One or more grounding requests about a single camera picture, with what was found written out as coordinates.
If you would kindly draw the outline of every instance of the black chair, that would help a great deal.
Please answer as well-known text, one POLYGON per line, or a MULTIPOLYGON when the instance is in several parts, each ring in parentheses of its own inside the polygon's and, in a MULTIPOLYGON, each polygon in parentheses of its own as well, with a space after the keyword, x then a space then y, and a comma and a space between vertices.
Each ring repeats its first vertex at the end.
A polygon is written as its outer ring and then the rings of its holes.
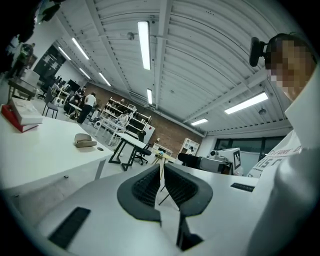
POLYGON ((52 95, 52 89, 51 89, 51 87, 49 87, 47 92, 46 92, 45 99, 44 99, 45 106, 44 106, 42 115, 44 115, 45 109, 47 107, 48 109, 46 110, 45 116, 47 116, 48 110, 52 110, 52 118, 54 118, 54 113, 56 111, 55 119, 57 119, 58 107, 52 103, 53 99, 54 99, 54 96, 52 95))
MULTIPOLYGON (((143 131, 140 131, 138 133, 138 139, 139 141, 141 142, 144 142, 144 138, 145 138, 145 135, 146 135, 146 132, 143 130, 143 131)), ((144 148, 139 148, 139 147, 136 147, 136 155, 135 155, 135 159, 138 158, 140 161, 141 161, 141 165, 144 164, 144 161, 145 163, 147 164, 148 161, 146 159, 144 159, 144 156, 150 156, 151 155, 151 151, 148 150, 150 144, 147 144, 144 148)))
POLYGON ((48 88, 49 87, 52 88, 52 86, 54 86, 55 82, 56 82, 55 77, 53 77, 53 78, 52 77, 48 77, 46 79, 46 81, 44 82, 44 84, 40 87, 41 91, 43 91, 43 94, 38 95, 37 98, 38 99, 40 99, 40 98, 44 99, 46 97, 48 88))

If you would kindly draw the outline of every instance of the red folder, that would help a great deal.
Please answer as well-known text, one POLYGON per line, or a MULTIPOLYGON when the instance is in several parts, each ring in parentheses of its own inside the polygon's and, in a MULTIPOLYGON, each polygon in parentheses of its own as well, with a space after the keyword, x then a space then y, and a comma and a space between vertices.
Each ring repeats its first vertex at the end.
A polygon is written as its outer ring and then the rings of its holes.
POLYGON ((17 128, 22 133, 38 126, 38 124, 20 125, 19 121, 18 121, 18 119, 17 119, 17 117, 16 117, 15 113, 13 112, 12 107, 10 105, 3 105, 1 108, 1 113, 3 116, 5 116, 6 119, 9 120, 9 122, 15 128, 17 128))

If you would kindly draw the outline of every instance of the brick wall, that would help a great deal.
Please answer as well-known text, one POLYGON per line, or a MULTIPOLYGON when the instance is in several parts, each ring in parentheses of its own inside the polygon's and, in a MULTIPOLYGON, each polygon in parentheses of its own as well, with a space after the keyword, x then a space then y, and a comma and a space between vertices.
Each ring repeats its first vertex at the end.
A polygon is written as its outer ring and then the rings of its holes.
MULTIPOLYGON (((88 95, 92 92, 95 92, 95 97, 100 107, 106 105, 110 97, 112 97, 116 101, 120 101, 121 99, 123 99, 123 97, 118 94, 100 88, 91 83, 87 83, 85 94, 88 95)), ((125 105, 128 102, 135 105, 139 113, 147 117, 151 116, 152 119, 150 125, 155 129, 149 143, 153 144, 156 142, 157 138, 160 138, 158 144, 173 151, 172 156, 174 158, 177 157, 177 154, 179 153, 179 150, 183 142, 185 141, 185 138, 189 138, 201 144, 202 137, 200 137, 199 135, 125 98, 125 105)))

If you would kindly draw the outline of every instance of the computer monitor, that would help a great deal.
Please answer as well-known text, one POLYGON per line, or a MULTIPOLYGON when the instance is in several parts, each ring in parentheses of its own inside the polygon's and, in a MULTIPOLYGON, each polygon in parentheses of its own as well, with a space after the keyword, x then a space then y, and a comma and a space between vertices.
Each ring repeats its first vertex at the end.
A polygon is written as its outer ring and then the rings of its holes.
POLYGON ((74 91, 74 92, 76 92, 80 88, 80 85, 77 84, 75 81, 72 81, 72 80, 69 80, 68 85, 71 86, 72 91, 74 91))

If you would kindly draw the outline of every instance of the fluorescent ceiling light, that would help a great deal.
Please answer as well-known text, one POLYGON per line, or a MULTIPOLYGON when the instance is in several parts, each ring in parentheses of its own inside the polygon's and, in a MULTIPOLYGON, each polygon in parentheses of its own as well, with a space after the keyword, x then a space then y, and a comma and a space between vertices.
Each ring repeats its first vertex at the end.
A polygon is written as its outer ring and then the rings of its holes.
POLYGON ((152 105, 152 90, 147 89, 146 93, 148 94, 148 102, 152 105))
POLYGON ((146 70, 151 69, 150 63, 150 42, 149 42, 149 22, 138 22, 139 40, 142 54, 143 68, 146 70))
POLYGON ((104 75, 101 72, 99 72, 99 75, 102 77, 102 79, 106 82, 108 86, 111 86, 111 84, 108 82, 108 80, 104 77, 104 75))
POLYGON ((67 57, 67 59, 71 61, 71 58, 64 52, 64 50, 62 50, 60 46, 58 46, 58 48, 67 57))
POLYGON ((246 100, 245 102, 242 102, 238 105, 235 105, 235 106, 225 110, 224 112, 226 112, 229 115, 231 113, 237 112, 239 110, 243 110, 243 109, 250 107, 252 105, 255 105, 257 103, 263 102, 267 99, 268 99, 267 94, 265 92, 263 92, 263 93, 260 93, 259 95, 255 96, 251 99, 246 100))
POLYGON ((205 123, 205 122, 208 122, 208 120, 205 119, 205 118, 203 118, 203 119, 201 119, 201 120, 199 120, 199 121, 192 122, 191 125, 192 125, 192 126, 197 126, 197 125, 200 125, 200 124, 205 123))
POLYGON ((86 53, 84 52, 84 50, 81 48, 80 44, 78 44, 77 40, 75 38, 72 38, 72 41, 75 43, 76 47, 78 47, 78 49, 80 50, 80 52, 83 54, 83 56, 89 60, 89 57, 86 55, 86 53))
POLYGON ((87 78, 91 79, 91 78, 86 74, 86 72, 84 72, 84 71, 82 70, 82 68, 79 68, 79 69, 80 69, 80 71, 81 71, 87 78))

